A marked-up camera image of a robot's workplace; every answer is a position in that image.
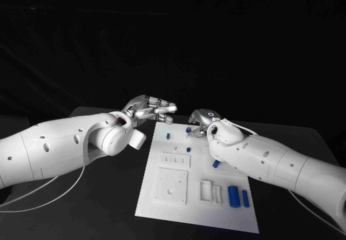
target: table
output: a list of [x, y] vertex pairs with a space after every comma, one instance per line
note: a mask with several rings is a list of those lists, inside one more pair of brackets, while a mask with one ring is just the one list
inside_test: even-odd
[[[112, 111], [118, 110], [77, 107], [68, 116]], [[187, 116], [169, 116], [174, 123], [187, 123]], [[240, 122], [227, 116], [223, 117], [301, 154], [337, 165], [324, 140], [311, 128]], [[136, 217], [135, 207], [154, 127], [155, 121], [146, 120], [136, 128], [146, 136], [141, 149], [135, 150], [126, 146], [118, 155], [96, 159], [84, 167], [73, 189], [53, 203], [31, 211], [0, 213], [0, 239], [344, 239], [303, 209], [283, 188], [252, 178], [249, 187], [259, 234]], [[43, 189], [4, 206], [1, 210], [22, 210], [48, 202], [68, 189], [80, 170], [58, 176]], [[48, 179], [43, 179], [17, 184], [11, 199], [47, 181]]]

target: black curtain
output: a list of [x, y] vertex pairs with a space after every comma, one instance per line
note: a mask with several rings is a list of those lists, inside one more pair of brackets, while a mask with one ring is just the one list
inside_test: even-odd
[[0, 5], [0, 109], [30, 124], [145, 94], [175, 114], [344, 137], [342, 1]]

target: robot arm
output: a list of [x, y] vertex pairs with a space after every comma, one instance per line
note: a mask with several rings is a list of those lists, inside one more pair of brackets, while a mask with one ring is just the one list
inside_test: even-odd
[[346, 169], [299, 154], [266, 137], [246, 136], [211, 110], [194, 110], [188, 122], [200, 123], [188, 135], [205, 136], [211, 157], [250, 178], [301, 195], [346, 232]]
[[172, 123], [162, 113], [174, 103], [141, 95], [122, 111], [45, 121], [0, 140], [0, 189], [12, 184], [60, 176], [126, 145], [136, 150], [145, 135], [133, 129], [145, 119]]

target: white platform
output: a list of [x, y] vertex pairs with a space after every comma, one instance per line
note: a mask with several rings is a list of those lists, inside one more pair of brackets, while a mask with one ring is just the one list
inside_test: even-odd
[[[207, 152], [207, 139], [205, 137], [185, 138], [185, 128], [188, 127], [191, 130], [197, 128], [194, 125], [155, 123], [133, 215], [257, 234], [247, 177], [224, 162], [220, 162], [217, 168], [213, 168], [214, 160]], [[190, 168], [162, 166], [161, 152], [190, 155]], [[156, 188], [161, 188], [161, 186], [156, 186], [158, 168], [187, 172], [184, 204], [155, 200]], [[220, 187], [220, 205], [200, 202], [200, 180], [210, 181], [211, 188], [213, 186]], [[239, 208], [229, 206], [227, 186], [237, 187]], [[241, 190], [246, 190], [249, 207], [243, 207]]]

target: white cable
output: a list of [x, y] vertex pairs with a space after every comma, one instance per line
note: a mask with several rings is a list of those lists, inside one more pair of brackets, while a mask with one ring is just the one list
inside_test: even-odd
[[257, 135], [252, 130], [249, 130], [247, 128], [244, 128], [243, 126], [236, 125], [234, 123], [231, 123], [236, 127], [239, 127], [240, 129], [244, 129], [249, 133], [252, 133], [253, 135]]
[[28, 196], [30, 194], [32, 194], [37, 190], [40, 190], [58, 176], [56, 176], [48, 182], [45, 182], [38, 188], [35, 188], [32, 191], [30, 191], [25, 195], [17, 197], [15, 199], [7, 201], [5, 203], [2, 203], [0, 205], [0, 207], [5, 206], [7, 204], [15, 202], [17, 200], [19, 200], [21, 198], [24, 198], [25, 196]]
[[[79, 181], [79, 179], [80, 179], [80, 176], [81, 176], [81, 174], [83, 174], [83, 171], [84, 171], [84, 167], [81, 167], [79, 178], [76, 179], [71, 187], [67, 189], [67, 191], [66, 191], [54, 200], [57, 200], [57, 199], [68, 192], [68, 190], [73, 188], [73, 186], [77, 184], [77, 181]], [[30, 208], [30, 209], [18, 210], [18, 211], [0, 211], [0, 213], [18, 213], [18, 212], [24, 212], [24, 211], [37, 209], [37, 208], [45, 206], [47, 204], [50, 204], [54, 200], [51, 200], [50, 202], [47, 202], [47, 203], [44, 203], [43, 205], [40, 205], [40, 206], [37, 206], [37, 207], [32, 207], [32, 208]]]
[[298, 201], [298, 203], [302, 205], [302, 207], [311, 212], [311, 214], [312, 214], [334, 230], [337, 230], [337, 231], [346, 236], [344, 232], [340, 231], [340, 229], [337, 229], [337, 228], [308, 209], [308, 207], [302, 204], [302, 202], [301, 202], [301, 201], [296, 199], [296, 197], [293, 196], [291, 190], [288, 190], [288, 192], [289, 192], [289, 194], [292, 195], [292, 197], [295, 198], [295, 200]]

